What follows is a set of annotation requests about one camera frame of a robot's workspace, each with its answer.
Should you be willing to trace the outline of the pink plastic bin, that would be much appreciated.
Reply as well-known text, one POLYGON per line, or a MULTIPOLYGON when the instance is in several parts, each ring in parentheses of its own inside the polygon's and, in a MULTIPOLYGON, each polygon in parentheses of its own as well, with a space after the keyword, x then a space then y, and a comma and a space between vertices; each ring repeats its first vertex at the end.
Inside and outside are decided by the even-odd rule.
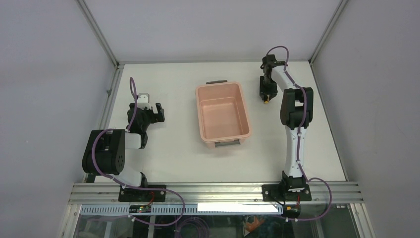
POLYGON ((238 82, 210 81, 195 91, 202 142, 209 148, 242 144, 252 134, 243 89, 238 82))

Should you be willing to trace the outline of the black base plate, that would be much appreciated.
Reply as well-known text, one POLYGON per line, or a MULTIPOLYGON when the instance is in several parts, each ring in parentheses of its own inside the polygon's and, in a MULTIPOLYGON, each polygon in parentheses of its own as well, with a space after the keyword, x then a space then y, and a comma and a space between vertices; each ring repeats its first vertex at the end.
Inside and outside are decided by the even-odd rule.
POLYGON ((120 192, 118 196, 119 202, 165 202, 166 191, 161 191, 161 189, 166 189, 164 184, 155 184, 149 185, 148 188, 152 190, 138 190, 132 188, 122 188, 120 187, 120 192))
POLYGON ((288 191, 285 186, 280 184, 263 184, 262 197, 263 201, 267 202, 312 201, 309 185, 305 185, 304 189, 301 191, 288 191))

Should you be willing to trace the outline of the aluminium mounting rail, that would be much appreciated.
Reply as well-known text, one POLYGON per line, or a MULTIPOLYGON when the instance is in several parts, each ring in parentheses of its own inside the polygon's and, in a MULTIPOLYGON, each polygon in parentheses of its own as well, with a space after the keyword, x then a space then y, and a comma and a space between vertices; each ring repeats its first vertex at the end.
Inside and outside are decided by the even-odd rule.
MULTIPOLYGON (((168 183, 165 195, 166 204, 197 203, 269 203, 274 197, 276 182, 239 182, 239 183, 168 183)), ((332 181, 328 185, 322 182, 310 182, 312 199, 310 204, 363 203, 363 195, 357 182, 332 181)), ((123 196, 119 185, 110 182, 76 183, 70 194, 71 205, 118 204, 123 196)))

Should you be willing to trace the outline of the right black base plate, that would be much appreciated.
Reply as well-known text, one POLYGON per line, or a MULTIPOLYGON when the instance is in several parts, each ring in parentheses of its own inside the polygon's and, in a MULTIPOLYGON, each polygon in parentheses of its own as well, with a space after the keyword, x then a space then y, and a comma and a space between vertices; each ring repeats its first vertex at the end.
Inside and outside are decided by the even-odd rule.
POLYGON ((267 202, 312 201, 309 185, 305 185, 304 189, 301 191, 288 191, 285 186, 280 184, 263 184, 262 197, 263 201, 267 202))

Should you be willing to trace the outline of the orange object under table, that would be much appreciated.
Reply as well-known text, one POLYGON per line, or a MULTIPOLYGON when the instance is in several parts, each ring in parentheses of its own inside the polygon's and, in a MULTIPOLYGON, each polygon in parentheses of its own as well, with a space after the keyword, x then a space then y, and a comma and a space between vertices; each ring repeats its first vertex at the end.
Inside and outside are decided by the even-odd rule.
POLYGON ((244 230, 250 233, 261 226, 265 222, 265 219, 262 216, 250 215, 245 216, 243 222, 244 230))

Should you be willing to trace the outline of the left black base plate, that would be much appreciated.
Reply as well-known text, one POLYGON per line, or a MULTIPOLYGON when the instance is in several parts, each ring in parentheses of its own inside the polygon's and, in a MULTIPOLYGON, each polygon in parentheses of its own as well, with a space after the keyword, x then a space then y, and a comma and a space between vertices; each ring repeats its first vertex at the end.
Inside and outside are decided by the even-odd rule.
POLYGON ((149 185, 148 188, 152 190, 138 190, 132 188, 122 188, 120 187, 120 192, 118 196, 119 202, 165 202, 166 191, 161 191, 161 189, 166 189, 164 184, 155 184, 149 185))

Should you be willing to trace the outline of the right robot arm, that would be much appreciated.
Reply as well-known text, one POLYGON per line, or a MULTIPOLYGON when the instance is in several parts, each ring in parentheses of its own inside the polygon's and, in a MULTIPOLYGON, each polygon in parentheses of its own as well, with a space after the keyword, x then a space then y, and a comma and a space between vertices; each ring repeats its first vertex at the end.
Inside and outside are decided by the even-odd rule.
POLYGON ((280 121, 286 131, 286 162, 279 184, 262 186, 264 201, 310 201, 307 178, 303 173, 307 129, 313 120, 314 91, 296 84, 287 71, 288 63, 273 54, 262 58, 259 94, 268 103, 282 90, 280 121))

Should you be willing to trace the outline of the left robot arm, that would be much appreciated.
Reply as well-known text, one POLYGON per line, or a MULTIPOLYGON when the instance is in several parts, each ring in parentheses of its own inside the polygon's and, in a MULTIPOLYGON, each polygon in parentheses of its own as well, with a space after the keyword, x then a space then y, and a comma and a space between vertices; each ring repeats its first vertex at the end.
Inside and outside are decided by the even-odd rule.
POLYGON ((150 124, 164 122, 164 109, 160 103, 153 107, 131 103, 127 111, 127 129, 92 130, 82 158, 82 169, 87 174, 103 176, 130 188, 136 201, 149 196, 147 178, 144 173, 125 165, 125 151, 144 149, 148 142, 147 129, 150 124))

